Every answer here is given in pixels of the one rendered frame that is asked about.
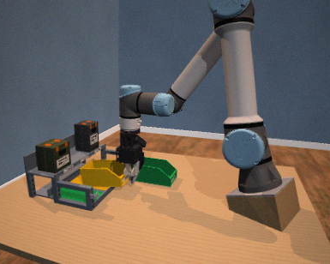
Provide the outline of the green bin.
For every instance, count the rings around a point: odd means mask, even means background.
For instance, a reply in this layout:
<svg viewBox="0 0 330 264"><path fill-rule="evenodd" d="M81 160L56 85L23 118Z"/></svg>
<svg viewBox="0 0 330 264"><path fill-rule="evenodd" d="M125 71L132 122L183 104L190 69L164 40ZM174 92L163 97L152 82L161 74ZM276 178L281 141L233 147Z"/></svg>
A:
<svg viewBox="0 0 330 264"><path fill-rule="evenodd" d="M144 157L144 164L136 182L170 187L177 178L176 168L166 159Z"/></svg>

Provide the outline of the grey metal shelf rack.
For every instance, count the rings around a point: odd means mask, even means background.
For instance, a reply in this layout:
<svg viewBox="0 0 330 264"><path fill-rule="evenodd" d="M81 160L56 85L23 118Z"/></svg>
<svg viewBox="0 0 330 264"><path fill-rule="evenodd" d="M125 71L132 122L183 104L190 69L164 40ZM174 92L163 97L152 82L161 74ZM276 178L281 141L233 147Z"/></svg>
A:
<svg viewBox="0 0 330 264"><path fill-rule="evenodd" d="M80 168L85 165L86 159L98 151L100 151L101 159L106 159L106 153L116 155L116 150L106 149L106 144L104 144L99 145L98 148L90 153L76 151L75 134L61 140L69 141L71 165L68 165L58 173L38 171L36 151L23 156L29 197L34 198L38 195L53 199L54 203L57 204L92 211L116 187L93 187L82 184ZM33 175L51 178L51 182L36 191Z"/></svg>

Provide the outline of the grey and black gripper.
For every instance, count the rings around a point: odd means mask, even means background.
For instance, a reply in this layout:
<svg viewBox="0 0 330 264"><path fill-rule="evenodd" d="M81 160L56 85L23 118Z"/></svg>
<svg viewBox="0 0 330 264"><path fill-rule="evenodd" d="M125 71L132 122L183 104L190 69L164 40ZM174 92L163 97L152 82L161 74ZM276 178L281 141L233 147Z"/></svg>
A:
<svg viewBox="0 0 330 264"><path fill-rule="evenodd" d="M142 152L142 146L135 141L135 135L141 132L141 129L135 131L124 131L120 129L120 146L116 148L116 158L117 152L119 153L119 163L124 164L124 176L128 176L131 183L134 183L139 175L139 172L144 164L144 152ZM129 134L126 134L128 133ZM130 136L130 137L128 137ZM118 149L120 148L120 149ZM134 151L133 151L134 150ZM133 170L131 165L133 165Z"/></svg>

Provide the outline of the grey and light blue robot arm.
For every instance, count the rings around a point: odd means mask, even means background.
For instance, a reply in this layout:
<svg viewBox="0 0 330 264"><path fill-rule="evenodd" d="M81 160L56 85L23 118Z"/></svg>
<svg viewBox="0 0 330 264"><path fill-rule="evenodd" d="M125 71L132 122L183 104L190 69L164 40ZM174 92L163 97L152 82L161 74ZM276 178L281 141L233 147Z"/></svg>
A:
<svg viewBox="0 0 330 264"><path fill-rule="evenodd" d="M138 130L141 114L169 117L180 112L223 55L228 110L222 145L225 160L239 169L240 192L253 194L278 188L282 178L272 160L263 119L257 114L250 41L255 27L254 5L252 0L208 0L208 6L213 14L213 33L166 94L144 93L140 86L120 87L120 129Z"/></svg>

